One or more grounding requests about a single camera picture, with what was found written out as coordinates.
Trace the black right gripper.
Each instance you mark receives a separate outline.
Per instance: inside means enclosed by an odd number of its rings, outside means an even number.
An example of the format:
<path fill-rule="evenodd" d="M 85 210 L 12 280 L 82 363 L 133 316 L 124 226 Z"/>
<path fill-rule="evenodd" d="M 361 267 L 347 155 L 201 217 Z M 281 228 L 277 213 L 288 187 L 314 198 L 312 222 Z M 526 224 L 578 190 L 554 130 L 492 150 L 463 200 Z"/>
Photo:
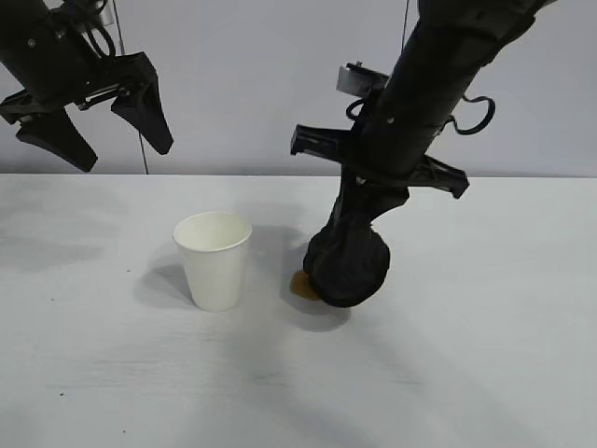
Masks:
<path fill-rule="evenodd" d="M 298 125 L 293 133 L 291 155 L 307 154 L 342 166 L 329 224 L 357 220 L 357 177 L 375 183 L 367 184 L 369 223 L 404 205 L 410 198 L 409 187 L 439 189 L 461 198 L 469 187 L 465 172 L 427 156 L 422 145 L 388 135 L 366 141 L 372 107 L 371 99 L 349 104 L 346 116 L 353 121 L 349 130 Z"/>

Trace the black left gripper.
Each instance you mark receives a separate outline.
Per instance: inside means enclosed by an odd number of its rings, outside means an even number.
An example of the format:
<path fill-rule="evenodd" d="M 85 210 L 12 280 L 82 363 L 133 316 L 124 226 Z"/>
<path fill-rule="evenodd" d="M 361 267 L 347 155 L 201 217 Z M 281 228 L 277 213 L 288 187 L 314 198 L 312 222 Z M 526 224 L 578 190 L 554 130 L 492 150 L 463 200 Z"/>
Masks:
<path fill-rule="evenodd" d="M 174 139 L 164 116 L 155 68 L 143 52 L 118 56 L 97 8 L 3 8 L 1 64 L 22 90 L 1 103 L 20 123 L 16 136 L 88 173 L 97 154 L 64 107 L 82 110 L 116 100 L 111 111 L 160 155 Z"/>

